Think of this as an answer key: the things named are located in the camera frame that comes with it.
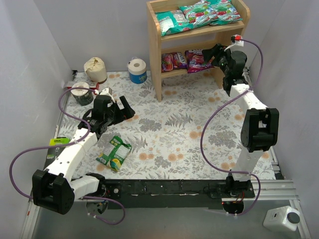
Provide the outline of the purple berries candy bag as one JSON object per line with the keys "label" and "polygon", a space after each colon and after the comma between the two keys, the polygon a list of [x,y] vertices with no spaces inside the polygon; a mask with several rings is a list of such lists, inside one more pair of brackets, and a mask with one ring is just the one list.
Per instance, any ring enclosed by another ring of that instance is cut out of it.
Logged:
{"label": "purple berries candy bag", "polygon": [[161,72],[187,69],[187,61],[181,52],[164,53],[161,55]]}
{"label": "purple berries candy bag", "polygon": [[213,68],[210,63],[204,61],[202,49],[186,50],[187,73],[196,73],[206,69]]}

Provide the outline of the green snack bag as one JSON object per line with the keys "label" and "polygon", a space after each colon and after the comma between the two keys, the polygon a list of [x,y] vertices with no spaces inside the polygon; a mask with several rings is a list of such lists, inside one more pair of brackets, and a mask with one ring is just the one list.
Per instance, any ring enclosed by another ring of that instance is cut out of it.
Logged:
{"label": "green snack bag", "polygon": [[132,146],[125,144],[123,140],[116,135],[107,143],[104,151],[96,158],[96,161],[118,172],[131,150]]}

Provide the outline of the teal mint candy bag front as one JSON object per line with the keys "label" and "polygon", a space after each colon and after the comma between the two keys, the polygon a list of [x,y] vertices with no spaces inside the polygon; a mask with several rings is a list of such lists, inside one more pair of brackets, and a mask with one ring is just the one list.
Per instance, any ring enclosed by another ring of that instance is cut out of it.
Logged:
{"label": "teal mint candy bag front", "polygon": [[211,26],[226,25],[242,20],[241,15],[230,0],[210,0],[209,2],[218,16],[218,19],[210,24]]}

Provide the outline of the teal mint candy bag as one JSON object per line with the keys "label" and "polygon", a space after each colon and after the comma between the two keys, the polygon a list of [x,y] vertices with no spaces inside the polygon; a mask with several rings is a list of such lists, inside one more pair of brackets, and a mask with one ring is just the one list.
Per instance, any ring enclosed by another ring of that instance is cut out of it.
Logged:
{"label": "teal mint candy bag", "polygon": [[193,28],[209,25],[218,20],[218,15],[212,4],[206,0],[200,0],[193,5],[179,6]]}
{"label": "teal mint candy bag", "polygon": [[210,24],[211,26],[226,25],[242,20],[241,15],[230,0],[210,0],[209,2],[218,16],[218,19]]}

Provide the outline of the teal candy bag white back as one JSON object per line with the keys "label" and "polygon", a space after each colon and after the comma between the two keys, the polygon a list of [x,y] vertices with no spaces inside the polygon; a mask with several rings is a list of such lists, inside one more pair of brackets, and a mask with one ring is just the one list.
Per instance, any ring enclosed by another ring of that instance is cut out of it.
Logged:
{"label": "teal candy bag white back", "polygon": [[160,25],[161,36],[193,29],[193,24],[188,22],[181,10],[156,12],[156,17]]}

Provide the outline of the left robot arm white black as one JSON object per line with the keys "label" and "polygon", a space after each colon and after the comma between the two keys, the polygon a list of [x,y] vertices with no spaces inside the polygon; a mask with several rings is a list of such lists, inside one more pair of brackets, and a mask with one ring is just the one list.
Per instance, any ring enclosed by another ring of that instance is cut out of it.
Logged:
{"label": "left robot arm white black", "polygon": [[93,108],[88,110],[78,124],[71,140],[59,156],[44,170],[36,170],[32,176],[33,202],[35,205],[66,214],[75,200],[106,193],[105,177],[88,173],[79,179],[73,174],[87,151],[94,146],[108,127],[131,119],[135,111],[125,96],[120,97],[123,108],[109,95],[97,95]]}

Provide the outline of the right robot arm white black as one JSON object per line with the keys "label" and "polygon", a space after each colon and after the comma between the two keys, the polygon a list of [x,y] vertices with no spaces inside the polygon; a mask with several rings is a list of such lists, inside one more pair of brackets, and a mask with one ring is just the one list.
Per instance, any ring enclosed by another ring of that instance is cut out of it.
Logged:
{"label": "right robot arm white black", "polygon": [[202,51],[205,63],[218,67],[223,77],[223,89],[245,113],[241,129],[242,149],[235,167],[228,172],[224,182],[207,186],[204,190],[215,198],[247,195],[254,197],[251,174],[262,156],[277,143],[279,111],[263,104],[246,81],[243,71],[247,56],[242,51],[216,44]]}

